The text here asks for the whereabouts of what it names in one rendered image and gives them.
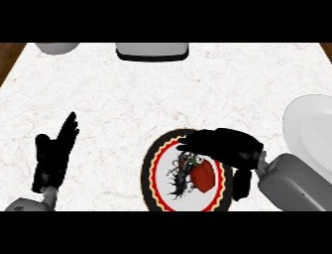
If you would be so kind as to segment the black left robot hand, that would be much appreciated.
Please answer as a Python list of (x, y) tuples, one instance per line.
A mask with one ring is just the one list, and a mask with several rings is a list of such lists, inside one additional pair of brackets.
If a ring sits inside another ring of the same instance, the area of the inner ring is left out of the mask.
[(70, 112), (56, 139), (45, 134), (35, 137), (36, 167), (30, 190), (42, 193), (47, 187), (58, 188), (69, 163), (69, 154), (79, 133), (76, 114)]

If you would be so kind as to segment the plain white plate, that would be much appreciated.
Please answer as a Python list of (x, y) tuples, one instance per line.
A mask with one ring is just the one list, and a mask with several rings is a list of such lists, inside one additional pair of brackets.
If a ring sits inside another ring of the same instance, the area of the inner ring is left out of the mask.
[(281, 133), (295, 155), (332, 185), (332, 97), (295, 98), (281, 115)]

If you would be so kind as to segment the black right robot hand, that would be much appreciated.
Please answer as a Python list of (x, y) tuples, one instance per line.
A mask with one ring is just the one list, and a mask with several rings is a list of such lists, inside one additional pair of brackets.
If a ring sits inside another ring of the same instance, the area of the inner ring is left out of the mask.
[(233, 200), (249, 195), (250, 171), (256, 169), (262, 153), (262, 144), (252, 135), (227, 128), (203, 129), (180, 139), (177, 150), (208, 156), (233, 167)]

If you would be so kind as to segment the black red patterned plate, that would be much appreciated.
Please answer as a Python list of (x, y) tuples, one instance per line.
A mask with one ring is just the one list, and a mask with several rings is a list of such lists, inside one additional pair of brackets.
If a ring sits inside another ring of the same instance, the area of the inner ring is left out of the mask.
[[(175, 129), (151, 143), (141, 163), (140, 188), (150, 211), (227, 211), (233, 196), (233, 170), (211, 158), (177, 150), (180, 139), (194, 132)], [(212, 180), (208, 190), (197, 190), (191, 170), (203, 175), (206, 164)]]

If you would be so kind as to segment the grey round bowl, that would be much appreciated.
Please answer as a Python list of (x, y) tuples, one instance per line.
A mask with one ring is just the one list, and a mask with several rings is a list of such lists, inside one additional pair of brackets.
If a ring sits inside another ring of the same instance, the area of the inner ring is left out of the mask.
[(61, 55), (75, 49), (78, 43), (36, 43), (39, 51), (47, 55)]

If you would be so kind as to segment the grey black appliance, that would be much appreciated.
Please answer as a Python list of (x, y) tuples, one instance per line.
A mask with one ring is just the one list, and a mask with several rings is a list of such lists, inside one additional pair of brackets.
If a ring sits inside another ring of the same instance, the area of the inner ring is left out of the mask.
[(174, 62), (188, 55), (187, 43), (116, 43), (115, 53), (122, 61)]

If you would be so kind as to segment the red bell pepper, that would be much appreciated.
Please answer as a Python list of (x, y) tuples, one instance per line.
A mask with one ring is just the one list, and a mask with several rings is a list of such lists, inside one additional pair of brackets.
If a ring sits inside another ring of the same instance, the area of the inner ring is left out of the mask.
[(190, 172), (190, 180), (193, 187), (199, 192), (206, 192), (215, 186), (215, 174), (212, 165), (203, 161)]

